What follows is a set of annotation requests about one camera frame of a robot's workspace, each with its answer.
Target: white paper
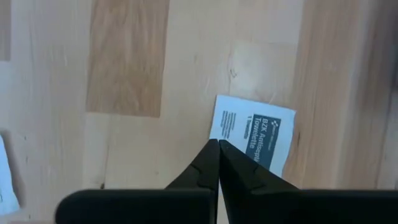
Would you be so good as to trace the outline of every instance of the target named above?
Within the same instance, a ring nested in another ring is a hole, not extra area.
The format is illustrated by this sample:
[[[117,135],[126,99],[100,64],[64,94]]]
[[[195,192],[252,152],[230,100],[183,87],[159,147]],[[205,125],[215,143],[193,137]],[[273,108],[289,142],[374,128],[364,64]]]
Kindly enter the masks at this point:
[[[10,214],[18,209],[19,203],[12,188],[6,149],[0,136],[0,215]]]
[[[210,139],[224,139],[275,175],[292,142],[295,111],[230,96],[217,96]]]

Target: wooden floor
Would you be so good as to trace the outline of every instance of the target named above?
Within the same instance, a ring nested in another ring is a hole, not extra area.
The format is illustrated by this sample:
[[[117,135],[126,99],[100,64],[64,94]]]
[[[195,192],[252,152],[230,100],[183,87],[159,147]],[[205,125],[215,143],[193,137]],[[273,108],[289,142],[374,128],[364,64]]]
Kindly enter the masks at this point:
[[[51,221],[79,189],[165,187],[206,143],[217,94],[297,110],[296,186],[398,187],[393,0],[11,6],[0,132],[23,209],[0,223]]]

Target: wooden surface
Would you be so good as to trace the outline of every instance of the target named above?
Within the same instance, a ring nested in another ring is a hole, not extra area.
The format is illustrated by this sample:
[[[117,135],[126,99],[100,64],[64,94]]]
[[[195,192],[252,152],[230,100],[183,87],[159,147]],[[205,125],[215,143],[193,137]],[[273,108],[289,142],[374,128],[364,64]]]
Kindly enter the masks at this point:
[[[0,61],[11,57],[11,0],[0,1]]]
[[[169,0],[94,0],[87,111],[159,117]]]

